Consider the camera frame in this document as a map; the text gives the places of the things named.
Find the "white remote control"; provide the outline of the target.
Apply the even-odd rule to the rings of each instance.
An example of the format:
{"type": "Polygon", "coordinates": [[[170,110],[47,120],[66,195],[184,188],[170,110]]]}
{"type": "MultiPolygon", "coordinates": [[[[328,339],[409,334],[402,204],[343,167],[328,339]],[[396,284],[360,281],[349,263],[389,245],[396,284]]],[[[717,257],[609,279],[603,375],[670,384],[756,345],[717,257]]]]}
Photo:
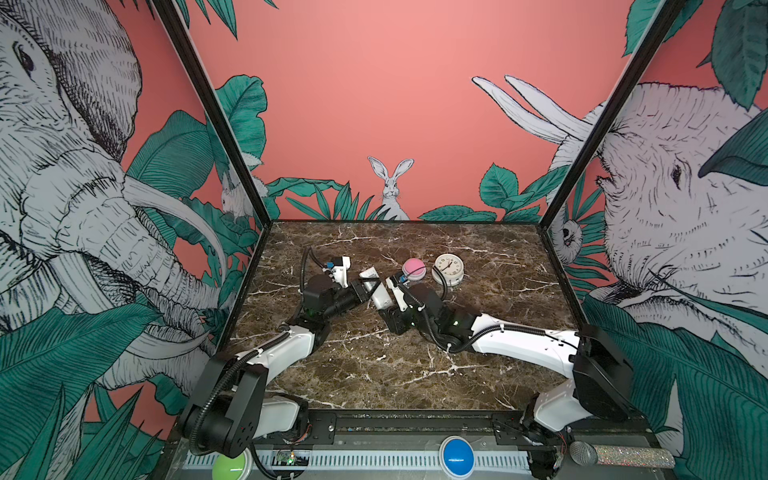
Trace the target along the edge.
{"type": "Polygon", "coordinates": [[[363,282],[363,286],[377,310],[387,310],[394,305],[391,296],[387,292],[385,280],[374,267],[362,271],[359,274],[359,278],[363,282]]]}

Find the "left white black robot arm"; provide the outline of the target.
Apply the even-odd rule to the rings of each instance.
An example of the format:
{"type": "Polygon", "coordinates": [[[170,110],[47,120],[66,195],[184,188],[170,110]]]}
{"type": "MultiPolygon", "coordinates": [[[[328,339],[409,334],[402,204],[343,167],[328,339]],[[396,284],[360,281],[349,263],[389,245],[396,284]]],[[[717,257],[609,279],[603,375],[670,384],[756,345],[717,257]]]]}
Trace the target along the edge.
{"type": "Polygon", "coordinates": [[[300,434],[308,425],[306,402],[287,394],[269,396],[267,385],[314,353],[327,339],[331,321],[367,303],[380,285],[377,277],[342,285],[326,274],[315,275],[304,285],[296,312],[281,324],[276,337],[236,355],[215,355],[179,417],[190,452],[234,458],[257,437],[300,434]]]}

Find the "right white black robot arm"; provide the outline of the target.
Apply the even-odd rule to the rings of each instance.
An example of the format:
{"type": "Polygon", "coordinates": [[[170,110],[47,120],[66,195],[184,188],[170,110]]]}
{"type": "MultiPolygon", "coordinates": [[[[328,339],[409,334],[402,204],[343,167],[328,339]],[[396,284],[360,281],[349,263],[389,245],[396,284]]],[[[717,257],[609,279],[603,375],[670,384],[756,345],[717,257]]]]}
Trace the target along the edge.
{"type": "Polygon", "coordinates": [[[599,327],[547,330],[511,323],[451,307],[424,284],[408,287],[392,279],[378,284],[372,299],[395,334],[415,328],[448,354],[494,354],[563,376],[563,383],[531,400],[521,419],[525,429],[559,432],[589,417],[621,422],[631,415],[633,367],[599,327]]]}

